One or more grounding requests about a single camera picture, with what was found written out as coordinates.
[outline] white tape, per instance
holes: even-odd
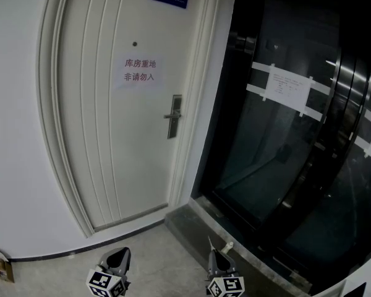
[[[249,92],[255,93],[256,95],[260,95],[261,97],[264,97],[264,94],[265,94],[265,89],[256,87],[255,85],[247,84],[246,90]],[[323,117],[323,115],[320,112],[315,111],[307,106],[305,107],[303,114],[306,116],[310,116],[311,118],[319,122],[322,120],[322,117]]]
[[[366,140],[362,139],[362,138],[359,137],[359,136],[356,137],[356,140],[354,141],[354,143],[355,143],[358,147],[362,148],[364,151],[368,150],[369,147],[370,147],[370,144],[369,144]]]
[[[252,68],[254,68],[258,71],[263,71],[263,72],[268,72],[269,73],[271,71],[270,67],[271,66],[261,64],[260,62],[253,62],[252,63]],[[313,81],[313,83],[310,85],[310,88],[312,88],[312,89],[314,89],[318,92],[324,93],[325,95],[329,95],[330,90],[331,90],[331,88],[327,87],[326,85],[321,84],[320,82],[316,82],[316,81]]]

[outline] white wall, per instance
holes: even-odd
[[[45,0],[0,0],[0,249],[13,258],[89,246],[164,217],[165,210],[85,239],[49,163],[36,99]]]
[[[367,282],[365,297],[371,297],[371,259],[346,279],[342,296]]]

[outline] glass door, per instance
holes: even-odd
[[[236,0],[210,133],[200,190],[251,245],[313,293],[362,264],[371,0]]]
[[[332,0],[265,0],[242,112],[214,193],[258,228],[304,165],[330,104],[339,56]],[[261,96],[272,65],[313,78],[305,110]]]
[[[358,132],[339,173],[316,207],[280,246],[313,270],[314,290],[340,281],[371,253],[371,78],[369,91]],[[330,281],[321,281],[322,272]]]

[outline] door handle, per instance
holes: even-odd
[[[166,114],[164,119],[179,119],[181,117],[180,111],[173,111],[173,114]]]
[[[181,95],[174,95],[172,99],[171,113],[163,116],[164,119],[169,119],[168,139],[172,139],[177,135],[179,119],[181,118]]]

